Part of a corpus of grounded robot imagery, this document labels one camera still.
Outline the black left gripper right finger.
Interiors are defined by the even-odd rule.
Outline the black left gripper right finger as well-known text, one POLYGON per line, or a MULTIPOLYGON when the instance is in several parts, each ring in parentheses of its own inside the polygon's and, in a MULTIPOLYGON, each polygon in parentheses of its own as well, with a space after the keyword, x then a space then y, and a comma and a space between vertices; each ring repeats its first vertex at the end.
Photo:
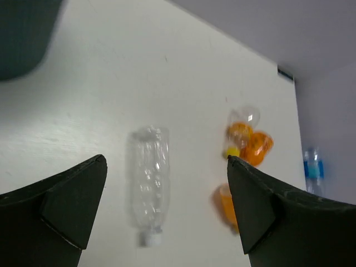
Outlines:
POLYGON ((228 182, 251 266, 354 266, 355 206, 310 194, 242 159, 228 182))

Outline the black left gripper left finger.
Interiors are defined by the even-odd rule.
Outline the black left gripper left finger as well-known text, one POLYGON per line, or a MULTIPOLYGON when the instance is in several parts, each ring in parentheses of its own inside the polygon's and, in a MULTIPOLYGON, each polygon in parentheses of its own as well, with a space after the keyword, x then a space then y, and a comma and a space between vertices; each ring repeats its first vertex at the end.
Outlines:
POLYGON ((77 266, 107 177, 96 155, 1 195, 1 266, 77 266))

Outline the orange label plastic bottle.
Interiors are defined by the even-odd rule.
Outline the orange label plastic bottle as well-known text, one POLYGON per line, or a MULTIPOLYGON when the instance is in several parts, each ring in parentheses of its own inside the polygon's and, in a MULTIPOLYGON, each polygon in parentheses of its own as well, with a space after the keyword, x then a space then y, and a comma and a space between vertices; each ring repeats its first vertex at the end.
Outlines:
POLYGON ((268 133, 255 131, 251 135, 248 144, 241 150, 240 158, 257 167, 263 162, 273 145, 274 141, 268 133))

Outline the clear bottle yellow cap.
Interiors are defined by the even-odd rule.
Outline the clear bottle yellow cap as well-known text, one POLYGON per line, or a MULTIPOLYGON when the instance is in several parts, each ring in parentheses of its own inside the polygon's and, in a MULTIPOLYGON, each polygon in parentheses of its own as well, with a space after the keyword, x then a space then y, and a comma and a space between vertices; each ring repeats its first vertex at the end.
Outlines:
POLYGON ((260 110, 252 105, 244 105, 231 110, 228 125, 225 130, 223 155, 240 156, 241 151, 247 147, 254 128, 260 121, 260 110))

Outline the clear crushed plastic bottle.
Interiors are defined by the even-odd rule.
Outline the clear crushed plastic bottle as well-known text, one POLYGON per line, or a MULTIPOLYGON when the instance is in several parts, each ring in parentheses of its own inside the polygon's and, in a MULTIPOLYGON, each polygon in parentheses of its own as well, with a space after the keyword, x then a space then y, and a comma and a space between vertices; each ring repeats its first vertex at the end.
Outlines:
POLYGON ((127 142, 127 211, 140 248, 160 245, 170 204, 169 131, 150 125, 127 142))

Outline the dark teal bin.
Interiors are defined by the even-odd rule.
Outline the dark teal bin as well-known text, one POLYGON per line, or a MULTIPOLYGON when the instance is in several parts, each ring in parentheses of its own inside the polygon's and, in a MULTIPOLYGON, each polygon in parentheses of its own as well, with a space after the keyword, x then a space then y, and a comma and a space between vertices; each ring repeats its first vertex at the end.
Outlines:
POLYGON ((43 60, 65 1, 1 1, 1 81, 43 60))

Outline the blue label water bottle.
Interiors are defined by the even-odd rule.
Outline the blue label water bottle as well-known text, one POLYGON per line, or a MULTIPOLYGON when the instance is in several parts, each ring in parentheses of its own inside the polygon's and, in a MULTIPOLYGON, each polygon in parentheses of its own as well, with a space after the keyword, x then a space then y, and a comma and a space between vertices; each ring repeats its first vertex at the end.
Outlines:
POLYGON ((314 147, 306 149, 303 163, 307 192, 323 197, 325 195, 324 168, 319 150, 314 147))

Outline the blue table sticker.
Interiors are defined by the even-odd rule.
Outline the blue table sticker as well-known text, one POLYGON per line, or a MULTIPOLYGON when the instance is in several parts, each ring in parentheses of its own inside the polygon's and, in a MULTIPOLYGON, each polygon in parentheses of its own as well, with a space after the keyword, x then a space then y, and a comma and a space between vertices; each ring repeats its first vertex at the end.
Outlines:
POLYGON ((277 65, 277 73, 279 76, 283 77, 284 79, 292 83, 295 83, 294 75, 290 73, 288 70, 286 70, 285 68, 283 68, 282 66, 277 65))

